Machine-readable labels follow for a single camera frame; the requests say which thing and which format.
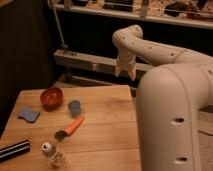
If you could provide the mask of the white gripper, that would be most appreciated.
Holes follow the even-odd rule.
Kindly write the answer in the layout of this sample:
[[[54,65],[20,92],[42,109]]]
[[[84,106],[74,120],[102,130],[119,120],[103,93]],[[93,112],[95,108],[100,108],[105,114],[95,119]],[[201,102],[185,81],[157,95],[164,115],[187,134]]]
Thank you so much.
[[[119,54],[116,61],[115,76],[118,77],[122,70],[128,71],[132,81],[136,79],[135,56]]]

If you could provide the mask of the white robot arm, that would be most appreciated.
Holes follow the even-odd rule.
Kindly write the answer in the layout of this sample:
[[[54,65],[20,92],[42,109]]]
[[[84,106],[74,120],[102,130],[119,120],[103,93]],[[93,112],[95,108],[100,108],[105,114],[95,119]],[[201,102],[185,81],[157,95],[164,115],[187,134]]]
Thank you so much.
[[[213,57],[145,40],[131,25],[115,31],[115,74],[136,77],[136,59],[152,66],[141,78],[136,117],[143,171],[202,171],[199,110],[213,104]]]

